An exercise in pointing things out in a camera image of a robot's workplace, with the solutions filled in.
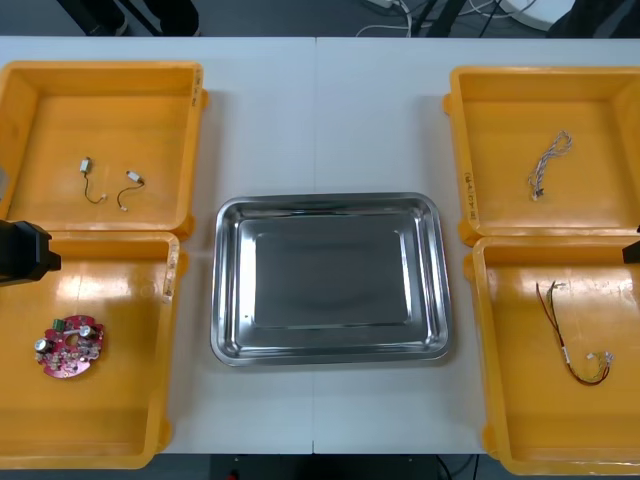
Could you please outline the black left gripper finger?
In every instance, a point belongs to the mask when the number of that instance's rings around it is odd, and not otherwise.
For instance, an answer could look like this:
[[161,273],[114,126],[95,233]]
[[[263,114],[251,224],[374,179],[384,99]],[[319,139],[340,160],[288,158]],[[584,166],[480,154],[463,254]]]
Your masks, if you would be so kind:
[[61,257],[49,247],[52,236],[26,222],[1,221],[1,285],[40,281],[61,269]]

